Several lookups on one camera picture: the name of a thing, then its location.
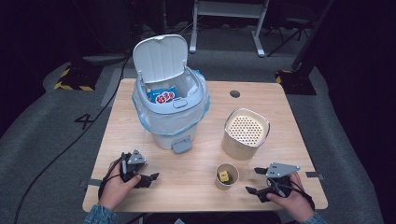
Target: beige bin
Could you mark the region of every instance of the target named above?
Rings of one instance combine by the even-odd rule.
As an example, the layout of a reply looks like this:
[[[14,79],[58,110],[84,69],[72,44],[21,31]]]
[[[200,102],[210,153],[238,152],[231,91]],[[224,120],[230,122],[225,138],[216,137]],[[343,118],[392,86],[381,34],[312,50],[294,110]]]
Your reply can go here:
[[[265,142],[269,132],[268,119],[251,110],[237,108],[225,122],[221,145],[231,158],[248,160]]]

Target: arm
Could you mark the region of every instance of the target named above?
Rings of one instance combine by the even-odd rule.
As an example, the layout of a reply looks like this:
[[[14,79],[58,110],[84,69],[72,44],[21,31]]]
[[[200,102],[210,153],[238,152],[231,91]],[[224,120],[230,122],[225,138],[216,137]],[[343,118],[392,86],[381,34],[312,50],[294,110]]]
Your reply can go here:
[[[297,173],[290,175],[290,181],[297,184],[301,189],[304,189]],[[295,220],[299,222],[306,224],[326,223],[318,213],[315,213],[309,202],[300,193],[294,190],[288,198],[282,198],[272,193],[267,194],[267,198],[279,206],[282,206]]]
[[[110,174],[99,203],[92,207],[85,218],[84,224],[117,223],[117,215],[114,210],[139,181],[140,175],[136,175],[124,183],[120,177],[120,164],[117,164]]]

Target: person's left hand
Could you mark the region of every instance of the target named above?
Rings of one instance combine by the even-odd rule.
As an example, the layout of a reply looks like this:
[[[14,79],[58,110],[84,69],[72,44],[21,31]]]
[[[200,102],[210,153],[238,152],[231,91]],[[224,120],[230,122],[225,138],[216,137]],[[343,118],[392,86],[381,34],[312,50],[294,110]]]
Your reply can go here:
[[[139,183],[141,176],[136,175],[134,178],[124,183],[120,177],[120,164],[118,163],[116,167],[114,167],[109,178],[111,179],[107,181],[98,204],[114,211],[114,209],[122,203],[129,191]]]

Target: table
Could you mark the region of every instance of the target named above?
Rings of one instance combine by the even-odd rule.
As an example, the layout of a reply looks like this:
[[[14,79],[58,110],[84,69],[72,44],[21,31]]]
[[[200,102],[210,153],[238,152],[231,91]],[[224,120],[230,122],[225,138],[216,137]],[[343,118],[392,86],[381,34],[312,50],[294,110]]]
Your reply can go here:
[[[193,24],[190,42],[190,53],[195,53],[197,45],[197,22],[198,15],[206,16],[223,16],[258,19],[256,31],[251,31],[257,53],[260,57],[264,57],[265,53],[262,49],[262,43],[259,39],[262,23],[268,8],[269,0],[262,4],[244,4],[244,3],[227,3],[227,2],[210,2],[195,0],[193,10]]]
[[[140,170],[142,175],[159,172],[160,176],[148,189],[133,189],[118,207],[120,212],[188,212],[188,211],[263,211],[281,209],[274,203],[261,203],[247,193],[245,186],[266,188],[263,175],[255,167],[268,167],[270,162],[299,165],[298,172],[305,191],[317,209],[327,207],[327,199],[305,148],[303,138],[292,115],[282,87],[276,83],[207,81],[211,96],[209,112],[198,123],[192,149],[175,154],[159,148],[151,133],[140,124],[131,100],[134,79],[120,83],[109,120],[92,172],[92,179],[102,179],[109,164],[121,152],[138,149],[148,160]],[[239,91],[233,98],[230,91]],[[237,161],[225,154],[221,147],[224,123],[237,107],[244,107],[265,116],[271,122],[266,142],[254,158]],[[222,191],[215,186],[215,172],[219,164],[229,162],[239,172],[238,182]],[[85,211],[97,203],[99,187],[88,186],[83,202]]]

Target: black base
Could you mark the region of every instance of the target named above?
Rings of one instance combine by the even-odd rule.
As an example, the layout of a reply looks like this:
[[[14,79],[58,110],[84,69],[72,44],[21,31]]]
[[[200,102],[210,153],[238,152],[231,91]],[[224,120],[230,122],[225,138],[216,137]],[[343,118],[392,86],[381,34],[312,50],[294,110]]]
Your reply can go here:
[[[285,94],[316,95],[309,78],[301,78],[298,71],[280,70],[275,73],[276,82],[282,85]]]
[[[54,89],[94,91],[102,70],[102,65],[88,65],[84,68],[78,68],[69,64],[64,69]]]

